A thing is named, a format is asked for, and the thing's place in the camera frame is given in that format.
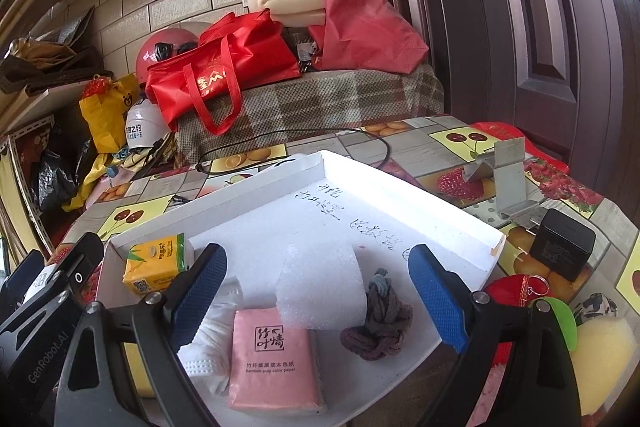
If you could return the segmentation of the yellow tissue pack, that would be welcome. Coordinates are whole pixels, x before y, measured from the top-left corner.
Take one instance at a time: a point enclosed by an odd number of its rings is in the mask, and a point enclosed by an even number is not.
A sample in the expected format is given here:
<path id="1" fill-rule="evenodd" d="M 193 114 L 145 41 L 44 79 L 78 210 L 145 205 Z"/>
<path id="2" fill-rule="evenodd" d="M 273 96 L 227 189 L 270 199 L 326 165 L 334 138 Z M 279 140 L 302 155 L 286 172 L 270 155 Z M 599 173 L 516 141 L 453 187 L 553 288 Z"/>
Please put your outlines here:
<path id="1" fill-rule="evenodd" d="M 129 249 L 122 283 L 139 296 L 164 291 L 193 262 L 193 247 L 183 233 L 139 243 Z"/>

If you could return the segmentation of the white towel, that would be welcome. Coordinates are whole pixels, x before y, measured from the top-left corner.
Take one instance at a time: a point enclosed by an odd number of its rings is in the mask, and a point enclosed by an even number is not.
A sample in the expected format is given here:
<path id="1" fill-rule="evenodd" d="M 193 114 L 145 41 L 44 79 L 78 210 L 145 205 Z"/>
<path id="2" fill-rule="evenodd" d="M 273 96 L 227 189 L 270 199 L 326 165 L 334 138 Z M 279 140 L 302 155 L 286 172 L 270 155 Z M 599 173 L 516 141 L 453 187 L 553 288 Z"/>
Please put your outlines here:
<path id="1" fill-rule="evenodd" d="M 235 313 L 243 308 L 243 291 L 236 277 L 219 287 L 193 340 L 178 351 L 186 375 L 204 401 L 224 395 L 229 386 Z"/>

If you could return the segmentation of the red plush apple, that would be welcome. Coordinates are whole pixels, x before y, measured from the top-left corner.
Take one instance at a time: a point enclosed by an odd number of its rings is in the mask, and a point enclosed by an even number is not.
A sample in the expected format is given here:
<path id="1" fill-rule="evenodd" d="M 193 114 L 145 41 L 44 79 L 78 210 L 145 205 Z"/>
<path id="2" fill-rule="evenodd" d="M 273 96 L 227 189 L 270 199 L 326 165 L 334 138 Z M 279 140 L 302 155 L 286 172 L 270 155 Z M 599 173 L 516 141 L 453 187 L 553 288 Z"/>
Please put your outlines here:
<path id="1" fill-rule="evenodd" d="M 558 321 L 568 351 L 577 349 L 578 335 L 574 315 L 564 301 L 553 296 L 549 283 L 539 275 L 511 275 L 488 284 L 486 293 L 500 305 L 529 308 L 535 300 L 549 303 Z"/>

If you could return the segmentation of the pink tissue pack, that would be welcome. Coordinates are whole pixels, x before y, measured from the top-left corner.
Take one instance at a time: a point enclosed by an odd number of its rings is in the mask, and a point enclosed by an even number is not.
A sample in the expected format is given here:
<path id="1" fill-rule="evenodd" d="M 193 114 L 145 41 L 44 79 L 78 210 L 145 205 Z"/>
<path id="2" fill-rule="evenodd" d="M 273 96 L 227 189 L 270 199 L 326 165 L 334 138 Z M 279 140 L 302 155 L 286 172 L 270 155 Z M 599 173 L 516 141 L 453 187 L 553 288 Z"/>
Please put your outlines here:
<path id="1" fill-rule="evenodd" d="M 274 308 L 236 312 L 228 404 L 257 415 L 321 413 L 316 334 L 284 325 Z"/>

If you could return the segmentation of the white foam sheet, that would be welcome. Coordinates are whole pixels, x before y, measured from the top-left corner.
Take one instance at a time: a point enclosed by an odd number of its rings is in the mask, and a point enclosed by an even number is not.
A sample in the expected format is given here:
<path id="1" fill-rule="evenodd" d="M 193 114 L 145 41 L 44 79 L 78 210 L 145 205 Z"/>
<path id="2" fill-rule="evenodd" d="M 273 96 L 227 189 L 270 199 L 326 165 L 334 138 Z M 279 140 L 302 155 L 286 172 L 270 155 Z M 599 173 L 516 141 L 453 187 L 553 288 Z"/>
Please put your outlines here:
<path id="1" fill-rule="evenodd" d="M 341 331 L 366 321 L 367 291 L 346 239 L 288 236 L 274 292 L 283 324 L 294 329 Z"/>

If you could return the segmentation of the cow print cloth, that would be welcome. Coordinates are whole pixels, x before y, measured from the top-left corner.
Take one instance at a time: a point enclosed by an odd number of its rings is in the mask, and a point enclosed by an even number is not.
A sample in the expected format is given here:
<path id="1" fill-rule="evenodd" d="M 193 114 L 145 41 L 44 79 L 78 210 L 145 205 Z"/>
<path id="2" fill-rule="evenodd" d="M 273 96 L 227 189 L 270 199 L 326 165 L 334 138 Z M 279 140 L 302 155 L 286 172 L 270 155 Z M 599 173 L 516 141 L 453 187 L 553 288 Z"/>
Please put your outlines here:
<path id="1" fill-rule="evenodd" d="M 602 293 L 593 293 L 587 299 L 578 303 L 574 309 L 576 325 L 582 325 L 597 317 L 617 317 L 618 309 L 614 300 Z"/>

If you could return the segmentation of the cream yellow sponge block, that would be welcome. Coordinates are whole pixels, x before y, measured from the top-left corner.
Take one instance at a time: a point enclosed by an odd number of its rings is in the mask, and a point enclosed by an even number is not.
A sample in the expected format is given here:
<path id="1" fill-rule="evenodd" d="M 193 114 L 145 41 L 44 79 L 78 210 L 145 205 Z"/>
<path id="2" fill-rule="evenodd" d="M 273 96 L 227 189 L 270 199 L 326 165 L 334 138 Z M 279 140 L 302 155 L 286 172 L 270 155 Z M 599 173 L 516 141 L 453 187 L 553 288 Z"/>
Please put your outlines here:
<path id="1" fill-rule="evenodd" d="M 623 317 L 595 317 L 577 327 L 577 347 L 570 357 L 582 416 L 602 407 L 636 350 L 636 338 Z"/>

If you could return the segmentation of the white cardboard box tray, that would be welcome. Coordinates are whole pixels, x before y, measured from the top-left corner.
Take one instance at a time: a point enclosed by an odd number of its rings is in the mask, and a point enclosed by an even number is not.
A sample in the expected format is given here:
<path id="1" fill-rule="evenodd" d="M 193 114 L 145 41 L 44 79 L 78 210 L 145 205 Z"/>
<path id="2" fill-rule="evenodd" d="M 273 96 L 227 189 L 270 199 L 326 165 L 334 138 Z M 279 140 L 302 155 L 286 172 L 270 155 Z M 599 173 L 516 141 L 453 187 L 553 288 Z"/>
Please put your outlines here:
<path id="1" fill-rule="evenodd" d="M 269 308 L 291 251 L 314 269 L 337 273 L 333 245 L 352 247 L 364 277 L 385 269 L 399 298 L 413 306 L 399 355 L 377 362 L 347 351 L 337 333 L 318 335 L 326 411 L 289 416 L 289 426 L 338 426 L 363 413 L 409 377 L 438 347 L 439 335 L 410 280 L 411 248 L 424 244 L 471 289 L 482 288 L 506 238 L 469 213 L 381 170 L 322 150 L 171 209 L 106 244 L 96 297 L 109 308 L 136 296 L 122 283 L 131 246 L 181 233 L 197 250 L 224 247 L 244 303 Z"/>

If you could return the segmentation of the black power adapter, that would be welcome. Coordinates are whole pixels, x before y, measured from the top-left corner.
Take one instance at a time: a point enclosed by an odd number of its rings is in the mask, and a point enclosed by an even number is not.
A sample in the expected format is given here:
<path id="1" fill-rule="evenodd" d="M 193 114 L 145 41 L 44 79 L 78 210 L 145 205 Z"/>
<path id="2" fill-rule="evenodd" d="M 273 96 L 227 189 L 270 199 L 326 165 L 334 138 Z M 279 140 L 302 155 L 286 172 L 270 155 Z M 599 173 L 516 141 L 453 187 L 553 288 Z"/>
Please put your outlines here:
<path id="1" fill-rule="evenodd" d="M 542 218 L 529 254 L 565 280 L 574 282 L 592 254 L 596 233 L 556 209 Z"/>

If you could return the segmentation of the grey metal phone stand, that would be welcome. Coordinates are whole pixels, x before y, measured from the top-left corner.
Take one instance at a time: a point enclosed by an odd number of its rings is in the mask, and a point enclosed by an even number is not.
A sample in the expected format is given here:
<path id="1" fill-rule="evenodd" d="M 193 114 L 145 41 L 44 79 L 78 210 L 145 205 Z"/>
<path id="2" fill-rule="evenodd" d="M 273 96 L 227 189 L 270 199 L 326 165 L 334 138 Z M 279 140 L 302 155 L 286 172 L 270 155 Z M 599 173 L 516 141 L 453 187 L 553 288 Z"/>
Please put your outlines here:
<path id="1" fill-rule="evenodd" d="M 539 202 L 527 196 L 524 160 L 525 139 L 515 138 L 496 142 L 491 152 L 478 155 L 464 167 L 465 182 L 491 178 L 495 185 L 495 195 L 487 204 L 470 207 L 473 216 L 496 228 L 511 223 L 525 230 L 544 217 Z"/>

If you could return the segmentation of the white helmet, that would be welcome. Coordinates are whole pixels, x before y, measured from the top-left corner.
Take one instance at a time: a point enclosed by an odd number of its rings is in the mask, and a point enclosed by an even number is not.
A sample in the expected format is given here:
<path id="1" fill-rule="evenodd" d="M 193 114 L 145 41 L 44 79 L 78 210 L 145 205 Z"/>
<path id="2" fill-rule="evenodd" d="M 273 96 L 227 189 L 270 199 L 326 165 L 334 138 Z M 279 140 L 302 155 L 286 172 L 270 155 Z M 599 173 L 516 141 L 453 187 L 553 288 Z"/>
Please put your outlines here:
<path id="1" fill-rule="evenodd" d="M 169 128 L 157 105 L 145 98 L 131 106 L 125 124 L 130 150 L 150 148 L 168 133 Z"/>

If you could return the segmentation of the yellow plastic bag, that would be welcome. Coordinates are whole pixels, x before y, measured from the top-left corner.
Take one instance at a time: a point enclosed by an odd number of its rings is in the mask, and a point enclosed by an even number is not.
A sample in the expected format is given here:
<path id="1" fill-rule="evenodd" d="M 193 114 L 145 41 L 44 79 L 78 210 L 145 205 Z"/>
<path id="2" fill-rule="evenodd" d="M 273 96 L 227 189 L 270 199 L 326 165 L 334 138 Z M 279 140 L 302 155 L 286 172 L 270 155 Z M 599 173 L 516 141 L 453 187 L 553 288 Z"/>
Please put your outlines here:
<path id="1" fill-rule="evenodd" d="M 134 74 L 119 80 L 95 75 L 79 100 L 96 151 L 115 154 L 126 144 L 125 124 L 131 106 L 139 100 L 139 81 Z"/>

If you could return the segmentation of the plaid covered bench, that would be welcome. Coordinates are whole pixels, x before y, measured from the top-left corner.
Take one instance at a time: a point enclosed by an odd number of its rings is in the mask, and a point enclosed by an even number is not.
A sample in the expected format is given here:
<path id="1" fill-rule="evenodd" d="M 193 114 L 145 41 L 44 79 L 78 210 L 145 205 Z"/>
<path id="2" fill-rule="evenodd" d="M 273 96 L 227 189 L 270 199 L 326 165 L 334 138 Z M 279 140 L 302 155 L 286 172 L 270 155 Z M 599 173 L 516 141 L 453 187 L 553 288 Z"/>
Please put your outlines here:
<path id="1" fill-rule="evenodd" d="M 193 110 L 177 120 L 176 165 L 235 155 L 331 130 L 437 115 L 445 91 L 427 62 L 411 74 L 371 69 L 306 72 L 247 90 L 238 118 L 222 135 L 207 131 Z"/>

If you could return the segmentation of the red helmet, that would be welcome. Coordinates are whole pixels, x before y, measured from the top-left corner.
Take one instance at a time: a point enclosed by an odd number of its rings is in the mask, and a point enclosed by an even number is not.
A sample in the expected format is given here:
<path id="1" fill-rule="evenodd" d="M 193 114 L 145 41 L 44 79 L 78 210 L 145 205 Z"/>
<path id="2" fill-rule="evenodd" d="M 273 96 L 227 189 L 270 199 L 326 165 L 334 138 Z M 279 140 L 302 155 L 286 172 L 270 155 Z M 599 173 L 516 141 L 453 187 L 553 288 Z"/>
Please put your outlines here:
<path id="1" fill-rule="evenodd" d="M 197 45 L 198 37 L 187 29 L 169 27 L 157 31 L 146 39 L 138 53 L 136 76 L 139 82 L 146 83 L 148 70 L 152 65 L 190 51 Z"/>

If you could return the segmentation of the dull red fabric bag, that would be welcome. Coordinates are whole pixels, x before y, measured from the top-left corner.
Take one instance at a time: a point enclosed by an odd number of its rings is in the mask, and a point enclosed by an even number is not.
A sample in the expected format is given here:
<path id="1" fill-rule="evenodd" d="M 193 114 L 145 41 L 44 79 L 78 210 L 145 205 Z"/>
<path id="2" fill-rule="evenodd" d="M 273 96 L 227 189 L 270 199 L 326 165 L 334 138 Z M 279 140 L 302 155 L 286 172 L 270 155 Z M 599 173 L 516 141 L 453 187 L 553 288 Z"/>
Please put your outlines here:
<path id="1" fill-rule="evenodd" d="M 326 21 L 308 28 L 320 70 L 372 69 L 408 75 L 428 46 L 387 0 L 324 0 Z"/>

